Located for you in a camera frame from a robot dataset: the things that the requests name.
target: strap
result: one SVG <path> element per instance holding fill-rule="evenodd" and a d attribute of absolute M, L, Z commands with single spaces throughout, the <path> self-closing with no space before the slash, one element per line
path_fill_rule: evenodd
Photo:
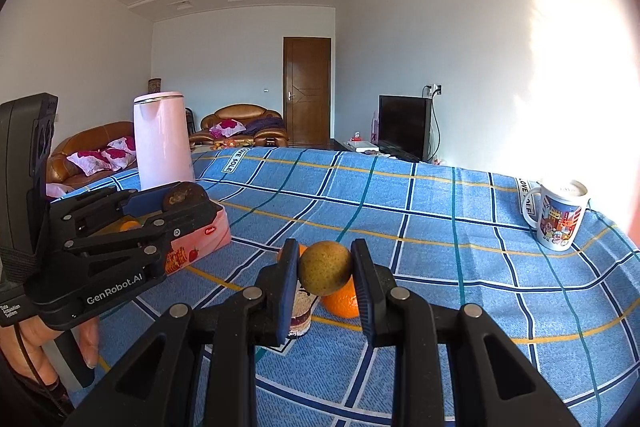
<path fill-rule="evenodd" d="M 22 284 L 36 271 L 36 256 L 13 248 L 0 247 L 0 273 L 15 283 Z"/>

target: blue bedsheet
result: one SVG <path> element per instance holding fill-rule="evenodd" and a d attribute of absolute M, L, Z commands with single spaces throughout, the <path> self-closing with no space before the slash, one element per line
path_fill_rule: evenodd
<path fill-rule="evenodd" d="M 172 303 L 208 306 L 251 285 L 286 238 L 349 246 L 364 237 L 374 262 L 429 302 L 480 304 L 584 427 L 605 426 L 636 383 L 640 251 L 600 213 L 588 211 L 572 248 L 557 253 L 533 239 L 514 178 L 268 148 L 249 150 L 235 171 L 223 173 L 233 152 L 204 148 L 193 156 L 198 180 L 226 207 L 233 242 L 106 314 L 99 376 Z M 90 188 L 113 183 L 138 188 L 137 172 Z M 305 337 L 258 349 L 262 427 L 390 424 L 393 350 L 368 347 L 358 326 L 319 305 Z M 445 401 L 452 420 L 447 382 Z"/>

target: purple blanket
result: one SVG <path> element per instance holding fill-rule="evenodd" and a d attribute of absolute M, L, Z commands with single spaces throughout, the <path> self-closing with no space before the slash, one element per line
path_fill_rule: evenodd
<path fill-rule="evenodd" d="M 284 128 L 284 120 L 280 117 L 262 117 L 252 120 L 246 125 L 246 131 L 242 134 L 249 134 L 254 136 L 260 130 L 266 130 L 267 128 Z"/>

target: television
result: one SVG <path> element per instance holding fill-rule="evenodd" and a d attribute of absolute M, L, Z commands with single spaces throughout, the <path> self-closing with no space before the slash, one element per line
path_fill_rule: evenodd
<path fill-rule="evenodd" d="M 409 162 L 428 160 L 431 99 L 380 95 L 378 119 L 382 152 Z"/>

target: pink snack box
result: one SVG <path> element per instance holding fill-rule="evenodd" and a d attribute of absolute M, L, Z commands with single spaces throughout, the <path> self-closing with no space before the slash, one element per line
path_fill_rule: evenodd
<path fill-rule="evenodd" d="M 189 266 L 229 243 L 229 220 L 225 208 L 222 207 L 212 223 L 171 242 L 172 250 L 167 254 L 165 264 L 167 275 Z"/>

